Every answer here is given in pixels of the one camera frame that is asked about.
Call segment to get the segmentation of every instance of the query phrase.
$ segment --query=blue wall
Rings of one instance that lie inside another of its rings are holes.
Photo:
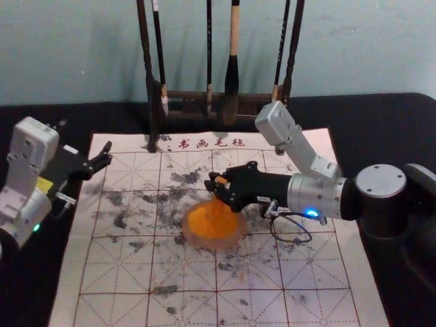
[[[241,92],[271,92],[284,0],[241,0]],[[145,0],[159,76],[151,3]],[[206,2],[161,0],[169,89],[206,88]],[[295,0],[288,25],[288,49]],[[222,91],[230,0],[213,1]],[[414,91],[436,97],[436,1],[308,0],[293,95]],[[282,65],[284,77],[285,62]],[[0,0],[0,104],[146,99],[134,0]]]

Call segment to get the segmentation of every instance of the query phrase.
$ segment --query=black tabletop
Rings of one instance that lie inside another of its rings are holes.
[[[345,176],[365,166],[417,163],[436,172],[436,101],[416,93],[298,97],[290,102],[303,129],[329,127],[338,162]],[[93,133],[147,133],[146,104],[99,103],[0,107],[0,185],[7,172],[12,127],[25,116],[45,123],[63,118],[61,134],[87,154]],[[169,121],[165,132],[224,130],[213,123],[192,125],[187,119]],[[227,131],[255,131],[239,122]],[[69,186],[77,196],[80,183]],[[63,219],[47,219],[18,257],[0,271],[0,326],[47,326],[56,295],[63,252],[73,212]],[[431,294],[406,267],[395,240],[373,240],[362,235],[386,315],[392,326],[433,326],[436,295]]]

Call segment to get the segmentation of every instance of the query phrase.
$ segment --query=yellow label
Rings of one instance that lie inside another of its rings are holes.
[[[48,190],[51,189],[53,186],[53,183],[42,178],[38,177],[38,180],[36,182],[36,187],[41,190],[42,193],[47,194]]]

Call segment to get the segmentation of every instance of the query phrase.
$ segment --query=black cable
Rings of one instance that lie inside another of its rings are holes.
[[[277,217],[271,219],[270,222],[270,233],[272,235],[272,237],[274,237],[276,240],[279,240],[281,242],[285,242],[285,243],[293,243],[293,244],[301,244],[301,243],[308,243],[312,240],[312,235],[311,233],[306,229],[306,227],[304,227],[302,224],[298,223],[297,221],[293,220],[291,217],[286,217],[286,216],[300,216],[300,217],[304,217],[304,218],[308,218],[308,216],[302,214],[302,213],[281,213],[280,215],[278,215]],[[275,230],[273,231],[274,228],[274,220],[277,219],[278,217],[282,217],[292,223],[294,223],[295,225],[297,225],[301,230],[303,230],[303,232],[309,237],[306,240],[300,240],[299,238],[295,238],[294,240],[285,240],[283,238],[280,238],[279,236],[277,236],[277,233],[275,232]]]

